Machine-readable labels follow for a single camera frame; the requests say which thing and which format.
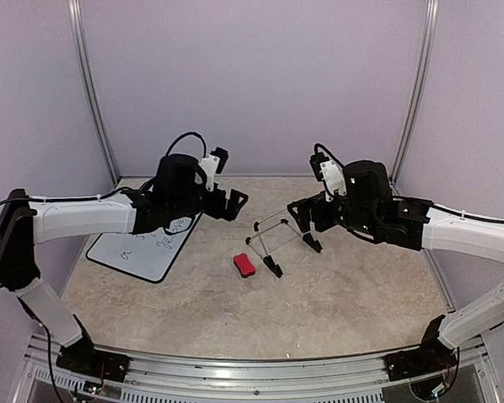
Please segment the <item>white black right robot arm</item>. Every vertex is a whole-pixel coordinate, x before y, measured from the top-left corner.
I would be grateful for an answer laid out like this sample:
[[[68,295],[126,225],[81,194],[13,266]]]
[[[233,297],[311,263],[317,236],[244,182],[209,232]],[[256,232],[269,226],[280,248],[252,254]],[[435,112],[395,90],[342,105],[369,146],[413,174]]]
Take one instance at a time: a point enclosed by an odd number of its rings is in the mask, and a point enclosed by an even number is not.
[[[446,348],[504,323],[504,219],[398,196],[380,162],[342,165],[316,152],[310,166],[323,189],[287,207],[302,233],[341,227],[367,243],[424,251],[439,262],[457,306],[429,325],[412,356],[418,371],[433,371]]]

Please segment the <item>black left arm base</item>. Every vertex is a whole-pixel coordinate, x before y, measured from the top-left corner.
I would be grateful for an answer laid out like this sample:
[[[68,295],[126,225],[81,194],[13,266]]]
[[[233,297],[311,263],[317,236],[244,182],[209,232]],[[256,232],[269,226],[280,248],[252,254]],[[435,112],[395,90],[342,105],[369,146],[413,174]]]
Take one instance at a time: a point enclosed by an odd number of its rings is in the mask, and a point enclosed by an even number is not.
[[[111,353],[95,347],[91,337],[80,320],[73,316],[81,329],[81,338],[69,347],[61,347],[56,364],[77,374],[83,374],[101,381],[111,380],[123,383],[131,358],[121,353]]]

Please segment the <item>black wire easel stand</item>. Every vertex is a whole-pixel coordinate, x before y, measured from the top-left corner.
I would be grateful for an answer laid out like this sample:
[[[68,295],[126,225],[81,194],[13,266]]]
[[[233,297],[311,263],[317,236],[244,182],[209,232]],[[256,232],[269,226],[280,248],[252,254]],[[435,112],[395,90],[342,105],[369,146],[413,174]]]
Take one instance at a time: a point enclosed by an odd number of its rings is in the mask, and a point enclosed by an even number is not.
[[[280,279],[282,267],[276,253],[292,241],[298,240],[315,253],[320,254],[323,246],[310,232],[302,233],[290,222],[287,210],[280,210],[253,224],[254,233],[245,239],[245,244],[260,258],[269,271]]]

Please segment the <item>white whiteboard black frame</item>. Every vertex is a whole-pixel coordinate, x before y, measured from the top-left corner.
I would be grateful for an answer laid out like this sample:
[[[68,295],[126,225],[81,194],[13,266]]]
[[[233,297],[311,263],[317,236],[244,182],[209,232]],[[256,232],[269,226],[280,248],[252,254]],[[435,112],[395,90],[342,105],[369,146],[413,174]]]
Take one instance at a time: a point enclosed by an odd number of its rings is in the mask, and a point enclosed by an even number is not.
[[[158,284],[176,262],[200,217],[178,218],[168,229],[159,228],[152,233],[102,234],[87,250],[86,257],[109,269]]]

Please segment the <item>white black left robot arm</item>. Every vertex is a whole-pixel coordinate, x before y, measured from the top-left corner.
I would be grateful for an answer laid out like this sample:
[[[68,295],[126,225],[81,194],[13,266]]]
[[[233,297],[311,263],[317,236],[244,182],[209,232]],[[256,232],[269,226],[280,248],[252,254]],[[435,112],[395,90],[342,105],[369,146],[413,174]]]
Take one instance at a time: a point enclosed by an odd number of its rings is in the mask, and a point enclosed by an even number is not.
[[[206,215],[232,222],[249,197],[225,189],[217,181],[225,164],[218,152],[201,159],[170,154],[160,159],[154,177],[138,187],[120,186],[93,196],[31,196],[23,188],[0,201],[0,287],[8,290],[25,311],[45,328],[82,373],[101,364],[100,353],[89,346],[74,314],[61,299],[39,258],[53,246],[100,234],[144,235],[171,233],[179,219]]]

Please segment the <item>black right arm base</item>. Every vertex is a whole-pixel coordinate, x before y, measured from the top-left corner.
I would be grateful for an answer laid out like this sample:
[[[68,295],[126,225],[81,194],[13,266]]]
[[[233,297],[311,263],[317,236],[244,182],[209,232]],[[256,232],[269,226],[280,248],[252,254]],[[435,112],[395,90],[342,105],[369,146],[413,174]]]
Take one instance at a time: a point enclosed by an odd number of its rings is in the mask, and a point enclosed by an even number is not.
[[[458,364],[459,359],[454,349],[438,340],[439,325],[444,318],[445,315],[440,315],[428,324],[417,348],[390,353],[384,357],[390,381],[418,377]]]

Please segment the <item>red black whiteboard eraser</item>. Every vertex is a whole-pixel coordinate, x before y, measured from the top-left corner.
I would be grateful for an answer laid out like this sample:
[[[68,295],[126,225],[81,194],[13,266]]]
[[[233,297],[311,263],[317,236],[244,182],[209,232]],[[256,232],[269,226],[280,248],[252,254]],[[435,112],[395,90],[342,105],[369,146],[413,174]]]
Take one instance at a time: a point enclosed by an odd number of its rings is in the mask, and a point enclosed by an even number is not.
[[[242,278],[247,278],[255,274],[255,267],[252,265],[249,256],[245,253],[235,255],[233,262]]]

